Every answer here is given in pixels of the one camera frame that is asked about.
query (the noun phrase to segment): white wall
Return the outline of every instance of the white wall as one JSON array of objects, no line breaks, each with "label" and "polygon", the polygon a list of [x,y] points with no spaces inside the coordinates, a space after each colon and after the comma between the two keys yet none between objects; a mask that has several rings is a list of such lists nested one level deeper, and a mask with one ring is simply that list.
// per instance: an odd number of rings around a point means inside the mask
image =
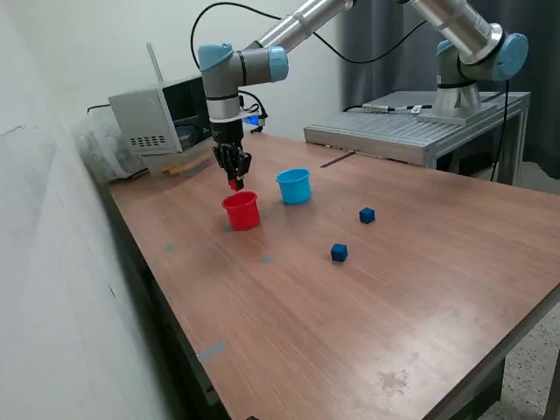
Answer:
[{"label": "white wall", "polygon": [[172,418],[102,203],[2,2],[0,39],[0,418]]},{"label": "white wall", "polygon": [[[189,50],[194,19],[210,0],[4,0],[41,73],[73,125],[89,105],[157,81],[146,42],[156,50],[167,80],[196,74]],[[242,0],[285,16],[304,0]],[[229,41],[243,48],[273,21],[246,10],[208,12],[197,45]],[[337,25],[320,33],[336,44]],[[304,138],[302,128],[340,111],[340,59],[316,39],[290,55],[290,76],[276,85],[253,87],[271,115],[267,132]]]}]

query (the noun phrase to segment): blue cup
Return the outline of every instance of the blue cup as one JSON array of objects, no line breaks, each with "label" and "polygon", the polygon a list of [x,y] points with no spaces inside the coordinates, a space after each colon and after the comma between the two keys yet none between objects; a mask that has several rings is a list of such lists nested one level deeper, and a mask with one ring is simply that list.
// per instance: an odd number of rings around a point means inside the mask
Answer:
[{"label": "blue cup", "polygon": [[297,168],[279,173],[276,182],[280,185],[284,204],[303,204],[312,197],[309,169]]}]

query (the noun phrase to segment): blue light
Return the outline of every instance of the blue light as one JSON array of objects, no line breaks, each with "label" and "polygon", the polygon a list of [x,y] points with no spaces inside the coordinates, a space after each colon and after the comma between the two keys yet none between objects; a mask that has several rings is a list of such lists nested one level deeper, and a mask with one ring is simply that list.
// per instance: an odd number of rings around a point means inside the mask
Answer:
[{"label": "blue light", "polygon": [[258,126],[259,117],[257,115],[248,116],[247,118],[245,118],[245,123]]}]

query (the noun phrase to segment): table leg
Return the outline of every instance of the table leg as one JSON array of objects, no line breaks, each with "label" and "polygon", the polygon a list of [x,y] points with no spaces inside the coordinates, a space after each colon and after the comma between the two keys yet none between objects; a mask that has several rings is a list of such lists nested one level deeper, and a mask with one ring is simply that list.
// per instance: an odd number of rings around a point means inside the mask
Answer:
[{"label": "table leg", "polygon": [[528,117],[529,112],[523,111],[507,122],[498,173],[498,182],[501,184],[519,184]]},{"label": "table leg", "polygon": [[556,370],[552,379],[549,403],[546,407],[544,420],[560,420],[560,353],[556,362]]}]

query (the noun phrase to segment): metal table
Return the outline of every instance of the metal table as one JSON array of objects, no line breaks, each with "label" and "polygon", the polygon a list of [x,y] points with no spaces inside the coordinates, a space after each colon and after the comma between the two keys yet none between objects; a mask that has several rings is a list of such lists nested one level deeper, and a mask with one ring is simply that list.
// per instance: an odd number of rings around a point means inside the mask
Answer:
[{"label": "metal table", "polygon": [[[483,102],[495,103],[497,107],[465,126],[421,122],[416,114],[411,113],[383,114],[356,110],[305,127],[305,141],[436,168],[439,158],[502,124],[505,95],[491,99],[495,95],[495,92],[480,94]],[[436,92],[394,92],[368,104],[402,107],[430,105],[435,100]],[[528,92],[509,94],[507,119],[510,123],[504,138],[498,176],[502,184],[514,186],[519,180],[529,101]]]}]

